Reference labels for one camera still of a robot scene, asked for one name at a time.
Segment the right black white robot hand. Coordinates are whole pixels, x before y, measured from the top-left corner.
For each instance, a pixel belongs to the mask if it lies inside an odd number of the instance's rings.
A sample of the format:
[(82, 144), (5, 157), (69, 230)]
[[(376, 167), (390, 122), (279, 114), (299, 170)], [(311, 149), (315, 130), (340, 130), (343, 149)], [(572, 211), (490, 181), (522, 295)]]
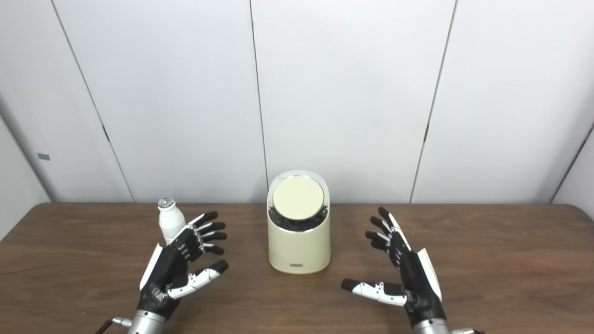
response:
[(374, 283), (343, 279), (341, 288), (390, 306), (403, 307), (416, 334), (447, 334), (447, 316), (439, 280), (426, 249), (414, 251), (395, 217), (378, 207), (380, 217), (370, 217), (381, 232), (366, 231), (374, 249), (388, 254), (401, 283)]

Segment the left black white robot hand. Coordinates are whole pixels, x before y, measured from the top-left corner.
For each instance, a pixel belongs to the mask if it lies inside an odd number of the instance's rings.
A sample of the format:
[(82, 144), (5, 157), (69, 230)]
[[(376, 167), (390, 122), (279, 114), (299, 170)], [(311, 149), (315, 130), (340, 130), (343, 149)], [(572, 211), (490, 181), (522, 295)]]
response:
[(191, 220), (165, 247), (157, 245), (140, 282), (136, 308), (143, 314), (155, 314), (169, 321), (181, 298), (199, 290), (222, 275), (229, 263), (219, 260), (208, 268), (190, 271), (189, 266), (206, 253), (224, 254), (211, 243), (225, 240), (224, 222), (217, 222), (217, 211), (206, 212)]

